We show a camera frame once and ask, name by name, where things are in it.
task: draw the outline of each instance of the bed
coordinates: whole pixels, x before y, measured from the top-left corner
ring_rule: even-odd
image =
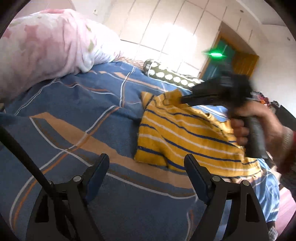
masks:
[[[110,168],[88,208],[105,240],[189,240],[204,212],[186,173],[133,160],[143,115],[141,92],[178,88],[124,62],[99,64],[84,74],[40,82],[0,113],[1,124],[54,183],[82,174],[101,153]],[[182,94],[188,90],[179,88]],[[225,108],[199,106],[219,121]],[[20,240],[41,189],[25,167],[0,146],[0,212]],[[278,182],[263,160],[252,186],[266,222],[276,220]],[[216,240],[223,236],[227,202]]]

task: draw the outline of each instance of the black metal rod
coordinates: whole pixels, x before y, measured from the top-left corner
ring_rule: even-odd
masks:
[[[0,141],[6,148],[11,151],[12,154],[16,156],[17,159],[27,168],[27,170],[36,178],[39,184],[43,187],[48,196],[54,201],[61,212],[64,212],[66,217],[69,219],[71,224],[74,226],[74,219],[70,210],[65,206],[65,204],[60,199],[58,193],[54,188],[52,188],[39,170],[36,164],[32,161],[25,150],[20,146],[20,144],[9,134],[9,132],[0,125]]]

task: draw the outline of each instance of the screw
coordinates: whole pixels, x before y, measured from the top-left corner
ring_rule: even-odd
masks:
[[[74,182],[79,182],[81,180],[81,176],[75,176],[73,177]]]
[[[221,180],[221,178],[218,176],[213,176],[212,179],[214,182],[219,182]]]
[[[250,183],[249,183],[247,180],[243,180],[242,183],[243,183],[245,186],[250,185]]]

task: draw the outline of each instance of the polka dot pillow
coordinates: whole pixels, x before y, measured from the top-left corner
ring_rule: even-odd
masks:
[[[169,70],[165,65],[148,59],[143,65],[143,72],[148,77],[162,80],[170,84],[181,86],[184,89],[190,89],[193,86],[200,84],[203,80],[189,75],[181,75]]]

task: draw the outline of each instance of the yellow striped shirt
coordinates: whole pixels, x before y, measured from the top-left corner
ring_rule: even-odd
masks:
[[[178,89],[159,96],[142,92],[145,112],[139,128],[135,160],[184,171],[184,157],[191,153],[210,173],[251,176],[261,171],[259,162],[245,158],[235,142],[229,121],[180,104]]]

